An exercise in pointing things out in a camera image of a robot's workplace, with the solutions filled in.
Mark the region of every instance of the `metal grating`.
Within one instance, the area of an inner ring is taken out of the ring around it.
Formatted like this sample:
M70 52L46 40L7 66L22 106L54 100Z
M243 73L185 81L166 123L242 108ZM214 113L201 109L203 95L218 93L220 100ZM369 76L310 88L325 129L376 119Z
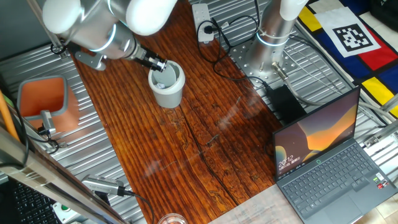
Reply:
M119 179L124 182L127 189L131 190L118 157L70 57L61 59L51 53L48 45L0 62L0 73L15 97L19 84L23 80L63 75L78 99L80 122L79 127L74 131L53 135L53 139L66 142L68 146L65 149L59 149L53 158L80 180L87 174L100 175ZM1 174L0 183L6 180L7 176ZM125 220L132 220L137 224L146 223L135 197L110 196L109 202Z
M268 0L258 0L260 15L264 10ZM190 0L191 4L207 3L209 7L210 17L215 18L218 24L224 24L226 21L232 21L234 18L243 15L249 15L257 19L254 0ZM227 36L231 45L236 45L244 42L252 37L256 26L252 19L244 18L236 23L223 29L224 34ZM306 38L305 35L300 33L298 29L293 30L293 35L300 35ZM241 69L244 74L249 74L248 67L244 66L245 50L242 46L250 45L249 42L238 45L230 53L231 58L235 61L236 65ZM226 44L223 42L222 46L226 49ZM341 71L334 70L329 64L325 62L322 56L311 49L309 46L301 44L290 39L285 48L285 62L284 67L288 73L289 79L296 91L304 98L312 101L327 102L336 98L339 94L334 90L336 88L344 93L352 89L353 84L350 78L341 75ZM283 85L283 81L276 75L269 75L268 77L260 76L272 88L277 88ZM252 81L254 89L258 92L267 106L275 113L270 101L266 98L264 87L260 83ZM371 103L369 97L361 94L361 100ZM308 106L302 104L304 109L309 112L316 108L316 106ZM358 111L356 134L355 139L364 146L364 141L369 139L373 134L378 133L381 128L378 126L383 125L379 118L367 108L360 107ZM389 178L397 185L398 184L398 137L389 136L383 141L371 146L365 151L371 155L376 161L376 164L389 176Z

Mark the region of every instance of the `wooden table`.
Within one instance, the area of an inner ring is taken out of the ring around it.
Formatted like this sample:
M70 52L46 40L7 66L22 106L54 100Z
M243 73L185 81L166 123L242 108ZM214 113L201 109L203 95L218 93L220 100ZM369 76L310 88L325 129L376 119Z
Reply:
M157 222L179 213L189 223L208 223L274 184L272 132L278 120L249 81L218 77L198 52L192 9L179 1L165 27L140 38L142 45L181 65L183 100L161 108L149 88L149 70L136 62L109 60L99 72L75 60L132 189L147 198ZM216 57L218 43L203 46ZM219 70L243 74L227 58ZM148 222L150 210L139 204Z

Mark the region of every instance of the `colorful mat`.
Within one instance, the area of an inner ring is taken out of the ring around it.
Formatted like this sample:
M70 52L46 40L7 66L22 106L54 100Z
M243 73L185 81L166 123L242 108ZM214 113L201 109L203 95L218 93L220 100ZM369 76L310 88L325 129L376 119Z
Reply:
M343 57L315 17L341 7L348 7L373 36L381 48ZM398 32L374 18L369 0L310 1L299 15L299 21L320 45L339 63L341 68L380 105L398 93ZM398 117L398 106L391 110Z

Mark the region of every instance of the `glass cup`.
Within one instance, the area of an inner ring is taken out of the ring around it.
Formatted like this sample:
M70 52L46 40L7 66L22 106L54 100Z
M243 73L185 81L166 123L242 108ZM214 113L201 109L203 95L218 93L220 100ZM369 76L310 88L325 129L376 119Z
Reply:
M188 224L187 220L179 214L170 213L159 220L157 224Z

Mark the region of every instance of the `red square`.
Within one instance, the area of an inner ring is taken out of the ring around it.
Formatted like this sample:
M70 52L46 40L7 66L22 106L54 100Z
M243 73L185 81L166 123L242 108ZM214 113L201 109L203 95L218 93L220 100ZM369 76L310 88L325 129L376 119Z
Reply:
M359 54L359 56L372 70L375 71L376 69L381 68L397 59L398 55L395 54L382 40L374 35L372 31L369 29L368 31L381 48Z

